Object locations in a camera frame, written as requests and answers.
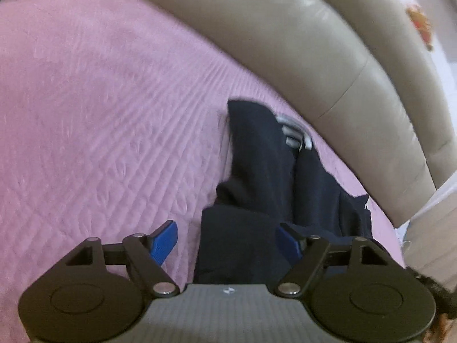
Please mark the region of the navy blue garment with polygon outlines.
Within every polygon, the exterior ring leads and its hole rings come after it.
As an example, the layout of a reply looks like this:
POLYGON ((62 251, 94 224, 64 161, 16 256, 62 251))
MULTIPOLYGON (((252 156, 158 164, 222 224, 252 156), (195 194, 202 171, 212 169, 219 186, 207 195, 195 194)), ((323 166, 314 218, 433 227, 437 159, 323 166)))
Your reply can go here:
POLYGON ((369 197, 347 193, 316 148, 288 144, 269 108, 232 100, 228 119, 231 173, 202 213, 195 283, 275 286, 290 270, 276 244, 282 223, 339 245, 372 238, 369 197))

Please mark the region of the cream window curtain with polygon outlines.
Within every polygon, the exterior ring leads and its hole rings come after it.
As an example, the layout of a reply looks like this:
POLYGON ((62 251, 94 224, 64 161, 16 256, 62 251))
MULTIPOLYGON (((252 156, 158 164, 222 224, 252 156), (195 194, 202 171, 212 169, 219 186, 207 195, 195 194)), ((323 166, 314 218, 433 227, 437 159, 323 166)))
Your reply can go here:
POLYGON ((449 289, 456 287, 456 175, 412 217, 402 247, 404 261, 449 289))

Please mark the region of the pink quilted bedspread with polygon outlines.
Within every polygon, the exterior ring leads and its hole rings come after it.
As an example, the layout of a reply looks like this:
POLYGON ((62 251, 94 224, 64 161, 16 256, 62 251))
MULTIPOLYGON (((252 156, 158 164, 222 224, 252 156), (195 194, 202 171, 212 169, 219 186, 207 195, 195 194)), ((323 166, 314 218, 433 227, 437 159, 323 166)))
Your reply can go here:
POLYGON ((202 210, 229 174, 227 103, 301 120, 280 93, 145 0, 1 3, 1 340, 22 292, 90 236, 172 219, 191 280, 202 210))

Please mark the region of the beige leather headboard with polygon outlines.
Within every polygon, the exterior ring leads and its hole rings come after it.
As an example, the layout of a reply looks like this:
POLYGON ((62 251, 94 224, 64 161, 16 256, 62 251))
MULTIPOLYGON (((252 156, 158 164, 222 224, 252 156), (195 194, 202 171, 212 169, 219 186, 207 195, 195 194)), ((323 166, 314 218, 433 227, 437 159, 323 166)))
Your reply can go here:
POLYGON ((400 0, 149 0, 262 77, 392 221, 456 171, 442 83, 400 0))

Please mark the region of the brown plush toy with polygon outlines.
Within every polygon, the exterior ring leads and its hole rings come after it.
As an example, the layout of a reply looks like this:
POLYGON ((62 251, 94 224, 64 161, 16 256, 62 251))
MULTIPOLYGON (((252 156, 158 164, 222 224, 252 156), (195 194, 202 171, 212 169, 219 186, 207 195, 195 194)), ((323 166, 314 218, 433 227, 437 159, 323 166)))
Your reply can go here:
POLYGON ((428 51, 434 50, 432 39, 433 29, 432 24, 424 11, 419 5, 410 5, 406 8, 407 15, 410 17, 411 22, 414 24, 416 30, 421 36, 428 51))

